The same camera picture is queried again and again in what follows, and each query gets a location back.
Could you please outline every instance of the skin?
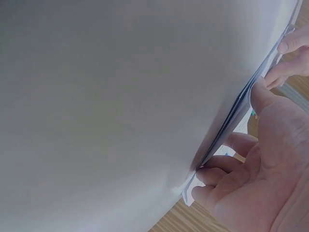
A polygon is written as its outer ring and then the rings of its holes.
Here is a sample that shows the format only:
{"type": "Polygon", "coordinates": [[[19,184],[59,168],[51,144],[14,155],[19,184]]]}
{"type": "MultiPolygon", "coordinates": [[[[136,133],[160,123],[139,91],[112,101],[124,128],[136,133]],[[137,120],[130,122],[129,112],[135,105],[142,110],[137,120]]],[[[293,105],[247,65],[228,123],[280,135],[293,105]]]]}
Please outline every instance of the skin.
{"type": "Polygon", "coordinates": [[[298,50],[291,61],[280,62],[265,77],[268,89],[281,86],[292,75],[309,75],[309,24],[283,38],[278,46],[280,54],[298,50]]]}
{"type": "Polygon", "coordinates": [[[309,115],[262,78],[251,97],[259,139],[231,134],[225,145],[245,162],[211,158],[192,195],[232,232],[309,231],[309,115]]]}

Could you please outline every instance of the knuckle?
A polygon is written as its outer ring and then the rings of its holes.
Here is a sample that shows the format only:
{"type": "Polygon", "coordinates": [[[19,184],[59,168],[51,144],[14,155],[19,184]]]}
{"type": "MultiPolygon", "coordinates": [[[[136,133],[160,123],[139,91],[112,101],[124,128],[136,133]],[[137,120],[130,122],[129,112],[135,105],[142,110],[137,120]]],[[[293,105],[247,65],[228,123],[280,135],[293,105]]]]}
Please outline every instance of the knuckle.
{"type": "Polygon", "coordinates": [[[289,49],[296,49],[299,47],[299,39],[297,37],[292,37],[288,42],[289,49]]]}

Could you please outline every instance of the fingernail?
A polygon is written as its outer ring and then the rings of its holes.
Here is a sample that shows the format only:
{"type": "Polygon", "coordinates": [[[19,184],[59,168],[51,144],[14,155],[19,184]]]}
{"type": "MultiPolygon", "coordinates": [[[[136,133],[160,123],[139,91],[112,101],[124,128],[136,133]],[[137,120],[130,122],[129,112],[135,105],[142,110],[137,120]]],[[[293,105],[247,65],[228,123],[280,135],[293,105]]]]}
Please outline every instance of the fingernail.
{"type": "Polygon", "coordinates": [[[281,42],[278,46],[278,52],[284,54],[288,50],[288,44],[286,42],[281,42]]]}

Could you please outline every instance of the finger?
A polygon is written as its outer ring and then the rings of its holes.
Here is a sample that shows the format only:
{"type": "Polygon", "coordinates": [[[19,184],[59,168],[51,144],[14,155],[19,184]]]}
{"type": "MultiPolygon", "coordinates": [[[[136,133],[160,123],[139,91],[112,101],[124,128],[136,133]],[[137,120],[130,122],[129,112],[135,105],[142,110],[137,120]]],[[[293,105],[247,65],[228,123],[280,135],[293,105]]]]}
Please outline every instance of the finger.
{"type": "Polygon", "coordinates": [[[251,105],[259,115],[261,111],[274,103],[278,97],[271,93],[265,85],[265,80],[260,77],[251,90],[251,105]]]}
{"type": "Polygon", "coordinates": [[[243,133],[233,132],[224,145],[236,151],[239,155],[247,157],[248,152],[258,143],[257,138],[243,133]]]}
{"type": "Polygon", "coordinates": [[[289,77],[301,74],[303,69],[304,63],[300,61],[299,57],[294,58],[291,61],[280,62],[279,64],[274,66],[265,76],[267,88],[270,89],[269,85],[272,84],[274,81],[278,80],[281,76],[289,77]]]}
{"type": "Polygon", "coordinates": [[[293,52],[302,46],[309,45],[309,25],[286,35],[278,46],[280,54],[293,52]]]}
{"type": "Polygon", "coordinates": [[[272,88],[275,88],[275,87],[278,87],[278,86],[282,86],[286,79],[287,79],[287,77],[283,77],[283,76],[279,77],[277,80],[275,80],[274,82],[269,84],[267,86],[267,89],[272,89],[272,88]]]}
{"type": "Polygon", "coordinates": [[[220,168],[200,168],[197,171],[197,178],[205,185],[216,187],[218,182],[227,173],[220,168]]]}
{"type": "Polygon", "coordinates": [[[213,156],[207,163],[205,163],[205,168],[220,168],[226,173],[230,173],[237,169],[240,164],[243,164],[238,159],[231,156],[213,156]]]}
{"type": "Polygon", "coordinates": [[[209,208],[207,201],[213,189],[213,186],[208,185],[204,187],[197,186],[192,189],[191,195],[197,203],[207,209],[209,208]]]}

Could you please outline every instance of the wooden floor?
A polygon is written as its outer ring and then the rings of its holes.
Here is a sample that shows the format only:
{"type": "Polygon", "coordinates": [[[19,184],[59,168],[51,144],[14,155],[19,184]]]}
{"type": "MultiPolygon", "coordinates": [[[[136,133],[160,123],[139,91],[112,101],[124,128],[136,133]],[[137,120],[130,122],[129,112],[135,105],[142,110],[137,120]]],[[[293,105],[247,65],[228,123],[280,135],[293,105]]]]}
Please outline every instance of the wooden floor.
{"type": "MultiPolygon", "coordinates": [[[[296,27],[309,24],[309,0],[304,0],[296,27]]],[[[282,60],[292,59],[296,53],[285,55],[282,60]]],[[[309,77],[293,76],[287,81],[294,89],[309,100],[309,77]]],[[[250,118],[249,134],[257,137],[257,120],[250,118]]],[[[197,203],[187,207],[183,200],[173,208],[149,232],[227,232],[228,230],[214,220],[209,213],[197,203]]]]}

